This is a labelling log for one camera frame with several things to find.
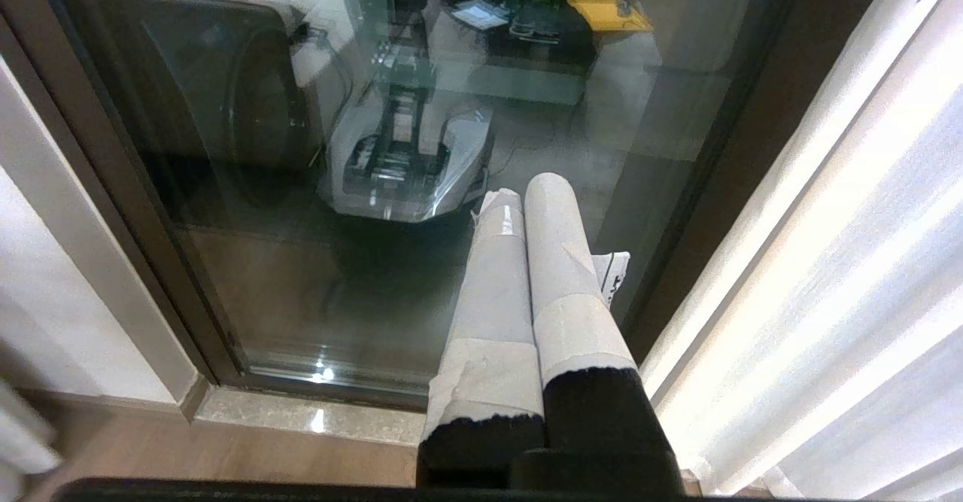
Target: yellow object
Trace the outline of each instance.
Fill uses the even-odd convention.
[[[649,19],[625,0],[568,0],[568,5],[585,18],[592,32],[652,32]]]

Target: sheer curtain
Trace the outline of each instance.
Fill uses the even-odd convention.
[[[876,0],[641,365],[707,494],[963,498],[963,0]]]
[[[57,467],[61,460],[48,447],[53,437],[50,425],[0,381],[0,502],[20,498],[26,474]]]

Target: glass door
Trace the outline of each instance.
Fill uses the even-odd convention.
[[[221,368],[418,406],[486,190],[567,178],[594,253],[632,255],[612,310],[635,323],[791,0],[48,1]]]

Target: door frame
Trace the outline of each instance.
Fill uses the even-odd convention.
[[[629,310],[626,340],[643,359],[801,121],[873,0],[791,0],[781,26],[746,60],[713,122]],[[190,246],[172,240],[133,143],[111,121],[48,0],[0,0],[0,50],[103,214],[192,362],[216,385],[424,410],[427,399],[246,373],[217,295]],[[630,191],[616,190],[616,196]]]

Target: white wall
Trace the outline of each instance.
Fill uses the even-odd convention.
[[[196,368],[2,59],[0,222],[0,376],[156,403],[186,395]]]

